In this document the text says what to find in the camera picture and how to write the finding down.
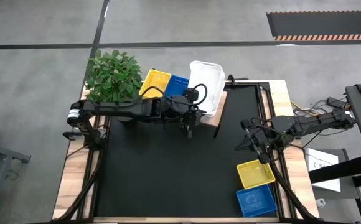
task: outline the concrete floor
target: concrete floor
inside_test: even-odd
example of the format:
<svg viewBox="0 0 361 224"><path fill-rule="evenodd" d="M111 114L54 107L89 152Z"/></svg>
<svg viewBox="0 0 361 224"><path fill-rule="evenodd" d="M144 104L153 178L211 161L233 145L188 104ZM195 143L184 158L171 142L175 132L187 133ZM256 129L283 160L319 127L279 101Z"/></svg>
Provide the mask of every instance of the concrete floor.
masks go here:
<svg viewBox="0 0 361 224"><path fill-rule="evenodd" d="M92 43L103 0L0 1L0 44ZM361 9L361 0L111 0L101 37L107 42L273 40L267 11ZM361 45L121 49L150 68L188 77L189 64L220 64L226 74L252 80L283 79L303 107L361 83ZM90 49L0 50L0 145L32 154L13 163L0 197L0 223L50 220L68 141L62 132L78 100ZM318 137L312 148L346 148L361 156L357 128ZM322 218L359 220L353 201L329 202Z"/></svg>

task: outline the yellow basket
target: yellow basket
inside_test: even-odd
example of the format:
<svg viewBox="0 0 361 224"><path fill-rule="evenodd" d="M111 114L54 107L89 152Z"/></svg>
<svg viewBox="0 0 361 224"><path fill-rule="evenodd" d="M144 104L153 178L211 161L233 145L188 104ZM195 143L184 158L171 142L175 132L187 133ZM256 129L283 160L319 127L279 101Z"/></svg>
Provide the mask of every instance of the yellow basket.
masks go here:
<svg viewBox="0 0 361 224"><path fill-rule="evenodd" d="M254 160L236 166L238 175L245 189L258 187L275 181L269 164Z"/></svg>
<svg viewBox="0 0 361 224"><path fill-rule="evenodd" d="M165 91L170 77L171 74L169 73L150 69L145 81L143 82L141 89L139 90L139 95L142 95L142 93L150 86L155 86L158 87L160 90ZM153 98L153 97L162 97L162 93L160 93L155 89L152 89L149 90L143 96L143 98Z"/></svg>

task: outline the wooden table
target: wooden table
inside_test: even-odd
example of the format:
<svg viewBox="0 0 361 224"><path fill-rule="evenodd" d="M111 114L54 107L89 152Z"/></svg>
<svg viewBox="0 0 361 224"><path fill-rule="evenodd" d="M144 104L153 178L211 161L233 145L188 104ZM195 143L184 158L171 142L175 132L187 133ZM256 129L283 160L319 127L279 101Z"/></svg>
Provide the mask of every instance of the wooden table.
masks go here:
<svg viewBox="0 0 361 224"><path fill-rule="evenodd" d="M271 88L271 97L276 116L285 115L293 116L293 109L290 104L290 98L287 91L286 82L284 80L243 80L238 82L269 82ZM268 100L264 91L263 101L265 106L266 117L270 117ZM82 98L88 94L88 90L83 91ZM217 114L221 114L223 102L226 95L222 95L222 100ZM210 124L217 125L220 117L214 117L210 120ZM99 125L104 123L104 118L99 120ZM95 118L91 119L91 124L95 122ZM293 144L300 145L300 142L294 141ZM68 148L68 154L83 146L83 139L72 141ZM92 170L96 166L96 161L99 152L93 153ZM54 208L52 218L58 218L64 214L66 209L73 203L74 199L81 191L83 178L85 175L85 168L87 166L88 149L83 149L80 152L69 157L65 162L65 167L62 174L62 181L60 183L59 192ZM316 202L312 190L311 181L305 163L305 158L302 150L296 147L287 147L284 150L284 157L286 167L289 175L289 180L293 192L298 199L304 204L311 214L319 217ZM91 205L92 189L89 191L85 200L83 208L83 216L88 217ZM288 210L288 200L285 192L280 187L282 204L284 209L284 216L290 217ZM95 217L94 222L276 222L278 218L130 218L130 217L113 217L113 218L99 218Z"/></svg>

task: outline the white basket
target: white basket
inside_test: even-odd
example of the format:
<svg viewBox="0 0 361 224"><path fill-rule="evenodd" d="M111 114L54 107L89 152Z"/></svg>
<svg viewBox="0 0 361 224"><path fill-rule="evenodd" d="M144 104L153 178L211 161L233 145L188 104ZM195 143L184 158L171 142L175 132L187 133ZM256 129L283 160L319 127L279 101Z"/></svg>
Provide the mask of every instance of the white basket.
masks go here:
<svg viewBox="0 0 361 224"><path fill-rule="evenodd" d="M199 105L199 109L207 112L206 116L212 117L217 112L220 97L225 87L225 73L220 65L208 62L193 61L190 63L190 78L188 88L203 83L207 86L207 98ZM205 95L204 87L197 87L199 98L202 100Z"/></svg>

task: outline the blue plastic basket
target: blue plastic basket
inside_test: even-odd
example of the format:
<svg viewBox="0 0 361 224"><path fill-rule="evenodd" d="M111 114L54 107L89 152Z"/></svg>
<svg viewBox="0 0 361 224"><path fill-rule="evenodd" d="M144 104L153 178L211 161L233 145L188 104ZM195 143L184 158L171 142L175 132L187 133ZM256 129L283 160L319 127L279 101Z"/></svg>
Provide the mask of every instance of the blue plastic basket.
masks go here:
<svg viewBox="0 0 361 224"><path fill-rule="evenodd" d="M188 84L189 80L187 78L171 75L164 94L170 97L172 95L183 95L183 91L187 89Z"/></svg>
<svg viewBox="0 0 361 224"><path fill-rule="evenodd" d="M236 196L244 217L255 217L276 210L276 204L267 184L238 190Z"/></svg>

